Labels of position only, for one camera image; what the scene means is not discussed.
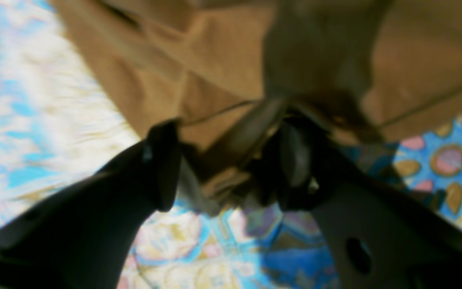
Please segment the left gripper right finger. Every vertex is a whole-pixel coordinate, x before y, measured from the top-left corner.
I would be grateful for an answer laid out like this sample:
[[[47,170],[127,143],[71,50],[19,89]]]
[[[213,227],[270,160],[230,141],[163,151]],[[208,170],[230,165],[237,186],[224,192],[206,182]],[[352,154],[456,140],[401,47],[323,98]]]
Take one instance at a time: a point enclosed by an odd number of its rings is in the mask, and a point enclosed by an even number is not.
[[[343,288],[462,289],[459,227],[359,171],[303,117],[275,141],[280,208],[310,212]]]

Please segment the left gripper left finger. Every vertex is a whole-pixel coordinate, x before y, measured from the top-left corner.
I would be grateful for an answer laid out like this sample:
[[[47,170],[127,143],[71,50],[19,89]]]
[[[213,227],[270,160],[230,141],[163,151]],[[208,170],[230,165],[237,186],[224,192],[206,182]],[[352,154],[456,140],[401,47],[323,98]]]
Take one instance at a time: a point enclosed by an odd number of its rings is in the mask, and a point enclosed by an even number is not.
[[[174,204],[177,122],[0,228],[0,289],[115,289],[143,222]]]

